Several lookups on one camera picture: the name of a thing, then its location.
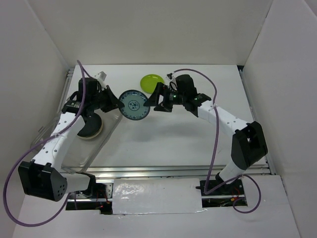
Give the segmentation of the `blue patterned plate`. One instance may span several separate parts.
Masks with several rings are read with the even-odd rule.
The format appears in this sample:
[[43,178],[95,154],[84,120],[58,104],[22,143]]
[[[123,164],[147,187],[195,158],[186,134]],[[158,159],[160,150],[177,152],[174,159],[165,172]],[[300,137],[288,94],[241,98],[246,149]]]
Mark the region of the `blue patterned plate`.
[[119,101],[124,104],[119,110],[129,120],[142,120],[150,112],[150,107],[144,106],[147,99],[147,96],[138,90],[127,90],[119,97]]

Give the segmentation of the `green plate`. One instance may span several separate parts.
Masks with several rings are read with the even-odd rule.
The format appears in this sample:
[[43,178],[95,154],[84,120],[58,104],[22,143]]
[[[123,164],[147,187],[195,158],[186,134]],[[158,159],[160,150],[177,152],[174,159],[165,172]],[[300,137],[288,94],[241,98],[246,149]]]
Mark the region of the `green plate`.
[[145,75],[141,80],[140,80],[140,86],[141,89],[148,94],[151,94],[154,92],[157,83],[163,83],[164,84],[164,79],[156,74],[148,74]]

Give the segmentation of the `black plate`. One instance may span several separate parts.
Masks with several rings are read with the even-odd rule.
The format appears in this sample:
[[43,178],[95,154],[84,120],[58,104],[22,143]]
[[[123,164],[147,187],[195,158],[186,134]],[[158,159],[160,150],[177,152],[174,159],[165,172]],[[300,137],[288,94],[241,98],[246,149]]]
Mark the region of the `black plate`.
[[98,114],[93,114],[85,120],[84,127],[78,132],[82,138],[90,138],[97,135],[103,127],[103,121]]

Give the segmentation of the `yellow brown patterned plate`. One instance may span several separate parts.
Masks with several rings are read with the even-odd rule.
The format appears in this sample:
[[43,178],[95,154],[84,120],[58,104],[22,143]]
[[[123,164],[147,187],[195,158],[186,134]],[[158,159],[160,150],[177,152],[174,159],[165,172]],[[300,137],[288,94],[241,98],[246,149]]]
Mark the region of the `yellow brown patterned plate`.
[[97,133],[95,133],[93,135],[89,135],[89,136],[80,136],[80,135],[77,135],[77,136],[81,139],[84,139],[84,140],[90,140],[90,139],[96,138],[99,134],[100,134],[100,132],[97,132]]

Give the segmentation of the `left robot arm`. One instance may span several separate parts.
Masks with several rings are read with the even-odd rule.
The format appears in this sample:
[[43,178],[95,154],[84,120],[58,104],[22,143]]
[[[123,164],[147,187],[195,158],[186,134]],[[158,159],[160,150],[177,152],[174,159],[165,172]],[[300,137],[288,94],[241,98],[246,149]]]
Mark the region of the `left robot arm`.
[[25,194],[52,201],[78,191],[94,197],[96,177],[86,170],[121,121],[121,105],[103,76],[80,79],[54,119],[52,139],[42,141],[32,160],[18,167]]

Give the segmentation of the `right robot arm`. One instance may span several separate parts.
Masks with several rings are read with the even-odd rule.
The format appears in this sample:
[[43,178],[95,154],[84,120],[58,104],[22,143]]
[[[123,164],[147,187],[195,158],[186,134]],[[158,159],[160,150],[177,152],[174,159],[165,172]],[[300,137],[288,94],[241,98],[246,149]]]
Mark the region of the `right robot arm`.
[[144,103],[155,111],[171,112],[174,105],[182,105],[197,118],[216,125],[216,133],[223,131],[231,137],[231,158],[225,168],[216,175],[216,185],[208,189],[206,180],[204,194],[217,190],[227,194],[233,182],[255,162],[268,153],[262,126],[257,122],[247,122],[232,115],[215,103],[215,98],[198,93],[191,76],[184,74],[176,78],[177,90],[173,91],[163,83],[157,83],[153,94]]

